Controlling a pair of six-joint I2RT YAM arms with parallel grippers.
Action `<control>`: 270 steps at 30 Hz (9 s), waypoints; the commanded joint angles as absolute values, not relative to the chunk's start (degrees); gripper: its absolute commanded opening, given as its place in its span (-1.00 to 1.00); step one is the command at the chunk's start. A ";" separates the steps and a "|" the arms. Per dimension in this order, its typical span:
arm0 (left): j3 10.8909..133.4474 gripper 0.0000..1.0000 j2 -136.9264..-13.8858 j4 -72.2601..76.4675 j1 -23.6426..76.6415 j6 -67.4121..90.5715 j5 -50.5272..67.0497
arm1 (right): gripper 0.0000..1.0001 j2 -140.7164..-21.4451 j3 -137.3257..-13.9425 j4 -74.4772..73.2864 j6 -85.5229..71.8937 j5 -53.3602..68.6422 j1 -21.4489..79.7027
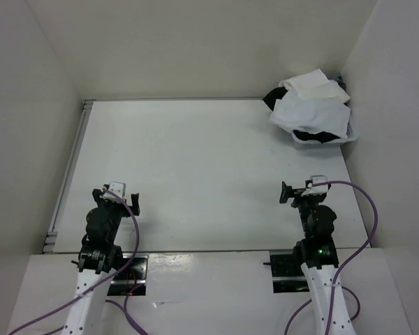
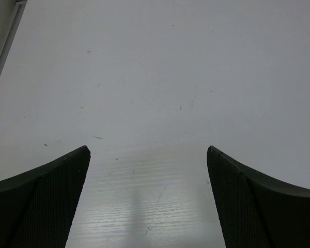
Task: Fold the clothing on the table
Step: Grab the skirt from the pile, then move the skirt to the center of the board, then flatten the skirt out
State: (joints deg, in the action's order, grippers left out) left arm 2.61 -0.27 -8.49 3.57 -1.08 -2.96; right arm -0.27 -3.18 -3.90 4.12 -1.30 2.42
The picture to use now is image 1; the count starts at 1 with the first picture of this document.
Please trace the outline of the light white skirt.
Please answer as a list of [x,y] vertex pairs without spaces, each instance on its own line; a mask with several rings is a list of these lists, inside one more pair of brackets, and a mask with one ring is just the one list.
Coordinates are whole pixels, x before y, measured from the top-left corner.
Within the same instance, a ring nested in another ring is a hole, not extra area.
[[301,98],[295,90],[287,91],[270,115],[270,121],[292,133],[330,133],[345,140],[351,109],[338,97]]

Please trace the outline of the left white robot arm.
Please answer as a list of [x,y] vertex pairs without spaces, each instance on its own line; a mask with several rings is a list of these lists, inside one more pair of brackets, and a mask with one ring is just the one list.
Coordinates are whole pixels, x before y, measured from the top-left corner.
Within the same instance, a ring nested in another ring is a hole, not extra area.
[[96,207],[86,215],[86,234],[78,256],[78,278],[73,304],[63,334],[97,334],[111,280],[125,270],[123,252],[115,237],[123,218],[140,214],[139,195],[132,205],[124,198],[126,184],[112,181],[92,191]]

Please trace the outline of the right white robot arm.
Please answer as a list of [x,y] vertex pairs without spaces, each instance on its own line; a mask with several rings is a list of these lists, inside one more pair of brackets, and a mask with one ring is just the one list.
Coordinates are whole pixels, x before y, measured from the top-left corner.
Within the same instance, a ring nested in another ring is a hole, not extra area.
[[311,295],[317,334],[354,334],[344,288],[335,278],[339,269],[337,250],[332,238],[334,211],[321,203],[327,196],[327,177],[315,175],[305,181],[303,188],[281,184],[281,204],[292,200],[291,207],[299,212],[304,239],[293,248],[292,266],[304,274]]

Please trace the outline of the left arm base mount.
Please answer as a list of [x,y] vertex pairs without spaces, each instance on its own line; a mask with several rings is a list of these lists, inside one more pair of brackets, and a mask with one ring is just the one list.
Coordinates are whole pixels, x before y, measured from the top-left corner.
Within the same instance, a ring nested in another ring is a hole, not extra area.
[[147,254],[135,256],[131,264],[113,278],[108,289],[108,296],[145,296],[148,259]]

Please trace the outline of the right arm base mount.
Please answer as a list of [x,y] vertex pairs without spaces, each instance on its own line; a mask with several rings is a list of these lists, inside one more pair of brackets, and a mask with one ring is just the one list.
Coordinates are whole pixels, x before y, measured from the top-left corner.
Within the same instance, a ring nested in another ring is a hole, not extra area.
[[275,294],[309,291],[307,280],[293,254],[271,253],[270,259],[263,264],[270,268]]

